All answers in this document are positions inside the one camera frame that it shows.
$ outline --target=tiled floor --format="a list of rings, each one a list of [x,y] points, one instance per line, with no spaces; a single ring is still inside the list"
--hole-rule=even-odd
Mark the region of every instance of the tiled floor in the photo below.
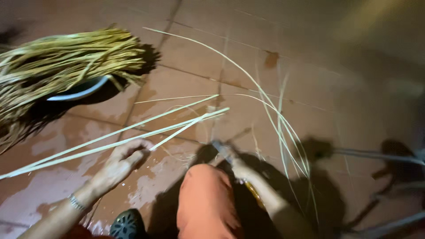
[[[139,209],[146,226],[150,227],[156,197],[166,193],[184,175],[188,162],[211,139],[230,140],[241,151],[259,156],[282,173],[285,171],[278,137],[264,106],[249,97],[260,97],[257,86],[231,62],[204,46],[147,31],[142,29],[143,26],[189,37],[223,52],[252,75],[275,106],[279,104],[282,90],[282,114],[306,142],[306,147],[331,148],[332,145],[377,151],[381,142],[389,137],[411,147],[418,145],[414,127],[417,126],[419,98],[407,99],[408,94],[404,92],[391,95],[384,82],[371,80],[354,65],[340,63],[335,53],[343,51],[336,47],[329,49],[331,41],[319,40],[322,38],[314,34],[300,35],[299,28],[305,26],[306,21],[320,18],[310,14],[314,12],[312,6],[299,9],[293,3],[286,6],[284,3],[288,1],[263,4],[256,0],[22,2],[4,1],[5,8],[0,10],[9,9],[1,18],[0,26],[16,24],[23,30],[15,40],[17,44],[42,36],[96,30],[117,23],[118,27],[129,29],[143,42],[157,47],[161,62],[142,88],[130,86],[107,101],[76,106],[38,135],[13,147],[0,157],[1,173],[201,98],[135,102],[221,94],[214,100],[81,150],[183,122],[211,109],[230,107],[220,119],[197,124],[164,144],[141,169],[104,196],[85,220],[86,226],[95,234],[107,234],[115,216],[128,208]],[[285,9],[285,14],[281,14],[280,9]],[[291,9],[301,15],[295,17]],[[328,13],[338,18],[339,11],[335,9]],[[328,17],[317,25],[327,26],[332,19]],[[270,115],[276,123],[276,113],[271,111]],[[151,140],[159,142],[163,137],[157,135]],[[295,153],[292,142],[289,138],[287,141],[290,151]],[[45,216],[56,201],[89,179],[109,153],[110,150],[1,180],[1,237],[16,238]],[[325,159],[313,165],[317,175],[313,177],[313,184],[316,184],[319,218],[328,221],[330,227],[337,227],[353,220],[369,202],[370,195],[386,185],[388,178],[371,178],[371,173],[385,167],[379,160],[324,156]],[[288,164],[288,170],[288,177],[295,184],[303,182],[293,165]],[[419,197],[385,201],[356,229],[401,218],[420,209]]]

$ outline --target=leg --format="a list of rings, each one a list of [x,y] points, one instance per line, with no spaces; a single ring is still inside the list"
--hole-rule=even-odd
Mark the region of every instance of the leg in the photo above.
[[[242,238],[228,176],[207,164],[191,167],[180,187],[180,239]]]

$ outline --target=black sandal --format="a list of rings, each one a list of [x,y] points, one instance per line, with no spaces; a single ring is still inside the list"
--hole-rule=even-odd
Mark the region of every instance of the black sandal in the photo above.
[[[124,211],[115,218],[109,235],[117,239],[147,239],[145,225],[137,209]]]

